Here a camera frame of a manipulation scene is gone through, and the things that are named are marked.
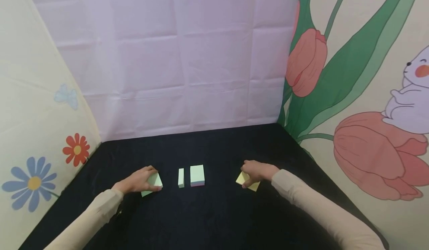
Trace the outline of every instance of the black tablecloth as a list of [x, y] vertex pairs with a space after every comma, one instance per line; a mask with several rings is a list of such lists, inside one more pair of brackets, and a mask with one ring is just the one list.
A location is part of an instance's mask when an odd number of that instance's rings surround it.
[[[85, 249], [338, 249], [317, 222], [268, 182], [256, 193], [235, 183], [245, 159], [293, 172], [376, 231], [281, 126], [266, 124], [102, 143], [21, 249], [42, 249], [97, 194], [147, 165], [159, 170], [163, 190], [144, 198], [125, 196], [122, 213]], [[200, 164], [206, 185], [190, 187], [189, 166]], [[179, 168], [185, 168], [182, 189]]]

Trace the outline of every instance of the sleeve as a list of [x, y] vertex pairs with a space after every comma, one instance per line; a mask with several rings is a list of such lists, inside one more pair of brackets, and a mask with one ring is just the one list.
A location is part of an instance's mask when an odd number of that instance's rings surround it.
[[100, 193], [45, 250], [82, 250], [97, 231], [110, 221], [123, 197], [124, 194], [118, 190]]
[[278, 171], [271, 180], [274, 188], [291, 204], [313, 217], [344, 250], [384, 250], [378, 235], [366, 224], [345, 211], [299, 177]]

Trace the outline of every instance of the stacked sticky notes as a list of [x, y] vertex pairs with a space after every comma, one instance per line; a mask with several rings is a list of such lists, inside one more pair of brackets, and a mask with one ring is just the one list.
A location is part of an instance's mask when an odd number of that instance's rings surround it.
[[[250, 179], [249, 175], [242, 171], [239, 174], [239, 177], [237, 177], [237, 180], [235, 180], [235, 182], [237, 182], [240, 185], [243, 185], [243, 183], [245, 183], [246, 180], [248, 180], [248, 179]], [[252, 191], [256, 191], [259, 187], [259, 183], [260, 182], [253, 183], [250, 187], [248, 187], [248, 189], [250, 189]]]
[[183, 188], [185, 186], [185, 181], [184, 181], [184, 169], [183, 168], [179, 168], [179, 179], [177, 181], [177, 185], [179, 186], [179, 188]]
[[[147, 179], [147, 182], [149, 183], [149, 185], [162, 187], [161, 177], [158, 173], [150, 176], [149, 179]], [[145, 197], [147, 194], [151, 194], [152, 192], [153, 191], [145, 190], [145, 191], [142, 191], [141, 194], [142, 194], [142, 197]]]
[[198, 187], [198, 186], [204, 186], [205, 179], [204, 179], [204, 166], [191, 166], [190, 167], [190, 186], [191, 187]]

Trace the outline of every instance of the rabbit's pink cheek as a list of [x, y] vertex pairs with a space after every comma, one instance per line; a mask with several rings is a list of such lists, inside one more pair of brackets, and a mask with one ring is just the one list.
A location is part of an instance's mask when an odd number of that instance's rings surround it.
[[416, 69], [416, 77], [421, 78], [429, 75], [429, 66], [421, 65]]

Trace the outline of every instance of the tulip illustration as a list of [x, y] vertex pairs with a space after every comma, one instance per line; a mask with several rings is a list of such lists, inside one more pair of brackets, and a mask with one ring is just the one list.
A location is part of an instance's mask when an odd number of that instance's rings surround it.
[[352, 115], [335, 129], [335, 159], [361, 190], [381, 200], [411, 201], [423, 196], [416, 186], [429, 185], [427, 138], [382, 121], [380, 112]]
[[325, 66], [328, 48], [325, 37], [313, 28], [305, 31], [287, 61], [286, 80], [295, 95], [313, 91]]

